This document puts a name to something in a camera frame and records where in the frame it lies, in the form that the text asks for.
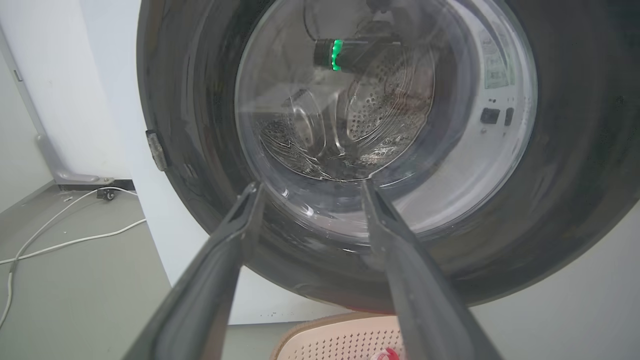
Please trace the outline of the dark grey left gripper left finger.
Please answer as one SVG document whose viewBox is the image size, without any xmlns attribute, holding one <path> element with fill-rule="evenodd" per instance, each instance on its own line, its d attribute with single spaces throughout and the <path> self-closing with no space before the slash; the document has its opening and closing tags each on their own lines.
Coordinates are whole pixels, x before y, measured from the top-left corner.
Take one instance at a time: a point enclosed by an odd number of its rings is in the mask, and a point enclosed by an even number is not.
<svg viewBox="0 0 640 360">
<path fill-rule="evenodd" d="M 240 270 L 256 252 L 265 192 L 250 183 L 123 360 L 221 360 Z"/>
</svg>

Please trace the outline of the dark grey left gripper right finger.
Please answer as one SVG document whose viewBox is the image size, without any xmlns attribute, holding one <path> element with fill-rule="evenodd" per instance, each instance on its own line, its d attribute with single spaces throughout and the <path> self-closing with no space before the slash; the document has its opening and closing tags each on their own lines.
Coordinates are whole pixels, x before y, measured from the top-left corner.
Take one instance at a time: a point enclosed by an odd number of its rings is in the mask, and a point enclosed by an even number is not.
<svg viewBox="0 0 640 360">
<path fill-rule="evenodd" d="M 407 360 L 503 360 L 439 265 L 370 180 L 362 182 L 361 200 Z"/>
</svg>

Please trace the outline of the dark round washing machine door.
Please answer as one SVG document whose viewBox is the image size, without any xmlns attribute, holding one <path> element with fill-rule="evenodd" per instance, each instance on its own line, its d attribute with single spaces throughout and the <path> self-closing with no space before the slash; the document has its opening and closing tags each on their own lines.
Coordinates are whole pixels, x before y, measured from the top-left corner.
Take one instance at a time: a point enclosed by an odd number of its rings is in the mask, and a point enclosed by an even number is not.
<svg viewBox="0 0 640 360">
<path fill-rule="evenodd" d="M 137 76 L 166 176 L 212 233 L 253 182 L 235 129 L 234 78 L 275 0 L 141 0 Z M 469 306 L 538 283 L 640 200 L 640 0 L 504 0 L 532 47 L 537 111 L 496 195 L 418 235 Z"/>
</svg>

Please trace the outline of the white washing machine body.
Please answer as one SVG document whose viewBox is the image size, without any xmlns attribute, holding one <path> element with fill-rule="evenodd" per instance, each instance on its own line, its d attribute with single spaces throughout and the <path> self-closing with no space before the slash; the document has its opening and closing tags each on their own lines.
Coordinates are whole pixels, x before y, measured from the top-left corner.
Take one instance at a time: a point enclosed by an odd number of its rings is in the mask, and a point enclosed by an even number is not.
<svg viewBox="0 0 640 360">
<path fill-rule="evenodd" d="M 207 239 L 158 170 L 137 76 L 141 0 L 80 0 L 94 61 L 170 285 Z M 548 278 L 471 309 L 506 360 L 640 360 L 640 202 Z"/>
</svg>

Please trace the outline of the grey door latch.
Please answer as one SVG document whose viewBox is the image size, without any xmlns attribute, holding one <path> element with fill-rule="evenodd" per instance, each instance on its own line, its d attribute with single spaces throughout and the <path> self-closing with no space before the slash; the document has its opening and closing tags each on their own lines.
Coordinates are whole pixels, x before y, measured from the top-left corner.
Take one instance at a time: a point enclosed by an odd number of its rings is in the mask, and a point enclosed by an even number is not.
<svg viewBox="0 0 640 360">
<path fill-rule="evenodd" d="M 158 171 L 164 173 L 169 168 L 169 163 L 163 149 L 162 139 L 160 139 L 158 133 L 152 129 L 146 130 L 145 136 L 155 166 Z"/>
</svg>

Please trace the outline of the beige perforated laundry basket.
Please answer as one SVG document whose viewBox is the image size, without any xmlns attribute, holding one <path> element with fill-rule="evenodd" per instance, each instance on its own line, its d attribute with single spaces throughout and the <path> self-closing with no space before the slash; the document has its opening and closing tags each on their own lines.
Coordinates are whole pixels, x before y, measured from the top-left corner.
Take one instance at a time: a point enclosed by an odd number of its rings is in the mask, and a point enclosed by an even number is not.
<svg viewBox="0 0 640 360">
<path fill-rule="evenodd" d="M 387 347 L 409 360 L 397 316 L 351 312 L 293 327 L 269 360 L 369 360 Z"/>
</svg>

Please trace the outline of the perforated steel washer drum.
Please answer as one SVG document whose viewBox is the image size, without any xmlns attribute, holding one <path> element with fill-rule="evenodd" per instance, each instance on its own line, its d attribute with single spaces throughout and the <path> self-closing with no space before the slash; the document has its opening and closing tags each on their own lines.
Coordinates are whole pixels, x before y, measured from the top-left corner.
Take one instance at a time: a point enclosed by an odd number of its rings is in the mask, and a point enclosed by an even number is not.
<svg viewBox="0 0 640 360">
<path fill-rule="evenodd" d="M 390 166 L 426 126 L 434 50 L 397 34 L 318 38 L 294 77 L 242 105 L 240 116 L 293 173 L 356 182 Z"/>
</svg>

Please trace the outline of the white instruction sticker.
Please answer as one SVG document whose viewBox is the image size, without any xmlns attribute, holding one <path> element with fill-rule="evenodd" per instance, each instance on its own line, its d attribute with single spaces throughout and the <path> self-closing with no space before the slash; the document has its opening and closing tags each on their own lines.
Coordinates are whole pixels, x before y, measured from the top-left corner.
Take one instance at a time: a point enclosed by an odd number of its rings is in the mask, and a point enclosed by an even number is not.
<svg viewBox="0 0 640 360">
<path fill-rule="evenodd" d="M 498 42 L 486 29 L 478 33 L 484 66 L 484 88 L 499 89 L 515 85 L 515 69 L 512 61 L 511 44 L 506 32 L 496 30 Z"/>
</svg>

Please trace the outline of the grey partition post foot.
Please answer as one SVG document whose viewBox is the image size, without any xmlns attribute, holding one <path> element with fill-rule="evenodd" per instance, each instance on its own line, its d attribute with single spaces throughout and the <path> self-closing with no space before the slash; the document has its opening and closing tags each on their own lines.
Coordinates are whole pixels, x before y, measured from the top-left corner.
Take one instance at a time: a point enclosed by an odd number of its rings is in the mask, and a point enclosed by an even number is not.
<svg viewBox="0 0 640 360">
<path fill-rule="evenodd" d="M 115 178 L 113 177 L 99 177 L 98 175 L 71 171 L 58 155 L 46 134 L 37 134 L 35 142 L 56 185 L 106 186 L 115 182 Z"/>
</svg>

